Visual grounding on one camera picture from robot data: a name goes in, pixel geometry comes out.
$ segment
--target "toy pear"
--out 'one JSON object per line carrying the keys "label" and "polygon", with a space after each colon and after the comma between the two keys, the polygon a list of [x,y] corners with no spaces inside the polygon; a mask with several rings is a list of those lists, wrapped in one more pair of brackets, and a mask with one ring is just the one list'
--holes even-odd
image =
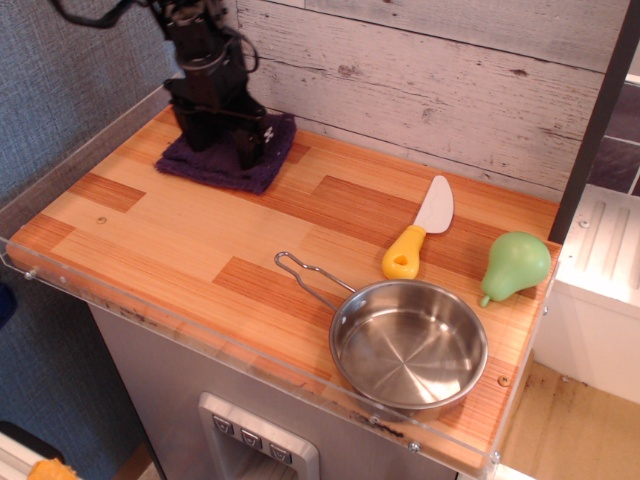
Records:
{"label": "toy pear", "polygon": [[489,252],[489,268],[482,280],[486,296],[480,301],[501,302],[515,292],[542,282],[551,269],[551,255],[537,237],[525,232],[510,232],[498,237]]}

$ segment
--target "stainless steel pan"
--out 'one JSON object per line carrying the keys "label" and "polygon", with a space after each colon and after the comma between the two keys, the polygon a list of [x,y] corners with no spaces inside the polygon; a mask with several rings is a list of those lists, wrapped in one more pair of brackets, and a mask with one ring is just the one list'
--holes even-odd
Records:
{"label": "stainless steel pan", "polygon": [[[282,262],[288,257],[352,292],[340,307]],[[365,397],[403,414],[457,404],[480,379],[487,336],[469,306],[453,293],[418,280],[387,280],[356,291],[289,252],[276,264],[335,311],[331,354],[345,379]]]}

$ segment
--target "purple cloth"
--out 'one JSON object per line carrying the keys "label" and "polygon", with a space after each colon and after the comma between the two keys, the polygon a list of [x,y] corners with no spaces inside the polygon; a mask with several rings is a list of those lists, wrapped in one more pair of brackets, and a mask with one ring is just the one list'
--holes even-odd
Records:
{"label": "purple cloth", "polygon": [[296,135],[295,117],[289,113],[267,115],[266,123],[272,127],[273,136],[265,143],[259,163],[251,168],[240,168],[233,139],[222,132],[219,140],[202,152],[194,152],[181,135],[163,152],[156,169],[214,187],[260,194],[276,178]]}

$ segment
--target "button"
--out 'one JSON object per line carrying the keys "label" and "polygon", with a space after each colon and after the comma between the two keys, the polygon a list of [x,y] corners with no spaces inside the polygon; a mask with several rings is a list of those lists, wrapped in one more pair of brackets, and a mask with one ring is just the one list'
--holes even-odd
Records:
{"label": "button", "polygon": [[242,441],[244,443],[256,450],[262,450],[262,439],[259,436],[255,433],[251,433],[249,430],[245,430],[244,428],[240,429],[240,433],[242,434]]}
{"label": "button", "polygon": [[233,435],[233,424],[229,420],[225,420],[217,415],[213,416],[213,424],[218,430],[227,435]]}
{"label": "button", "polygon": [[278,445],[274,445],[273,443],[270,443],[269,447],[271,448],[271,456],[273,458],[279,462],[291,465],[291,453]]}

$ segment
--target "hole in knife handle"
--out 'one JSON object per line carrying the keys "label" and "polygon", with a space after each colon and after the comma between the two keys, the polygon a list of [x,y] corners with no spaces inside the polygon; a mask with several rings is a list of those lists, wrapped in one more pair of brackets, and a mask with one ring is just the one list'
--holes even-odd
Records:
{"label": "hole in knife handle", "polygon": [[404,255],[399,255],[393,259],[393,263],[405,267],[409,263],[409,260],[407,260],[407,257],[405,257]]}

